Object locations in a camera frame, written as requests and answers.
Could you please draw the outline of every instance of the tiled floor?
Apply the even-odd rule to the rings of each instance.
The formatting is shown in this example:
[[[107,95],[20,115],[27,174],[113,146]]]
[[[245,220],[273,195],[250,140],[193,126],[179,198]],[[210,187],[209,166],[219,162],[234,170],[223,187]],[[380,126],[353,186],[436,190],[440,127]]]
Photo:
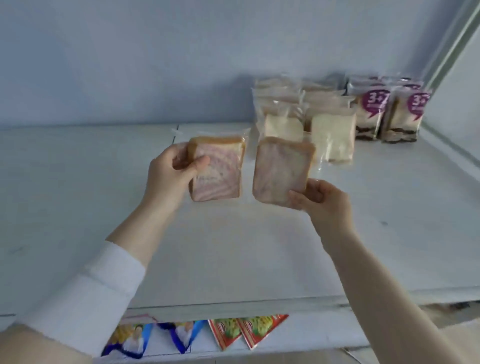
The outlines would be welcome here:
[[[234,358],[202,359],[171,364],[358,364],[338,350],[291,352],[287,354],[252,355]]]

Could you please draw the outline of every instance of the wall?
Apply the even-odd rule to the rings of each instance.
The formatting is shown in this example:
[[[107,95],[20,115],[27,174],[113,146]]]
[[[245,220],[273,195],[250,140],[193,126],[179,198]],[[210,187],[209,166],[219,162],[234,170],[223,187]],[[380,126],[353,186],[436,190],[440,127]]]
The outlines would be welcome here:
[[[435,130],[480,163],[480,29],[443,79],[425,110]]]
[[[252,78],[420,75],[464,0],[4,0],[0,126],[244,120]]]

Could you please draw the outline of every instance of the person's left hand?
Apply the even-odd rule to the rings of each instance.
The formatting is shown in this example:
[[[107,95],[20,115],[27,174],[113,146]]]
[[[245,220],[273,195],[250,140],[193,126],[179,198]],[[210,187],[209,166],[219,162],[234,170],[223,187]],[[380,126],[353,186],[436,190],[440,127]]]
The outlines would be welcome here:
[[[189,182],[209,163],[210,158],[205,156],[189,164],[187,143],[169,146],[150,162],[141,205],[173,214],[179,208]]]

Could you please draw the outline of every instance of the red and green package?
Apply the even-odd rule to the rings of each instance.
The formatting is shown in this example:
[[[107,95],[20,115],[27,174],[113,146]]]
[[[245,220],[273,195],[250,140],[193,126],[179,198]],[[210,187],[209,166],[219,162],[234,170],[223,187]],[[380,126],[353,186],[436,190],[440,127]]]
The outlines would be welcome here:
[[[219,318],[208,320],[208,324],[215,336],[220,349],[225,350],[241,336],[239,323],[236,318]]]
[[[273,315],[239,318],[238,323],[248,347],[254,349],[259,342],[265,339],[287,317],[288,315]]]

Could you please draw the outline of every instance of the bare arm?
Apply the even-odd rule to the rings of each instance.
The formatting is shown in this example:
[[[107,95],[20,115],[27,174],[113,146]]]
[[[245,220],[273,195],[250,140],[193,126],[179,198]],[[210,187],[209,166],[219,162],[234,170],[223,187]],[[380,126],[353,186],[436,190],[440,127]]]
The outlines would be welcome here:
[[[466,363],[358,238],[348,195],[309,180],[305,195],[291,192],[332,258],[350,305],[382,364]]]
[[[140,205],[107,237],[107,241],[125,249],[144,267],[148,266],[163,232],[173,219],[189,181],[209,163],[208,158],[202,158],[185,165],[179,158],[181,152],[178,145],[173,145],[152,160]],[[76,314],[72,307],[71,315]],[[81,322],[85,318],[78,317],[77,320]],[[96,325],[101,323],[91,323],[93,328]],[[24,325],[13,325],[0,333],[0,363],[87,364],[91,361],[91,356]]]

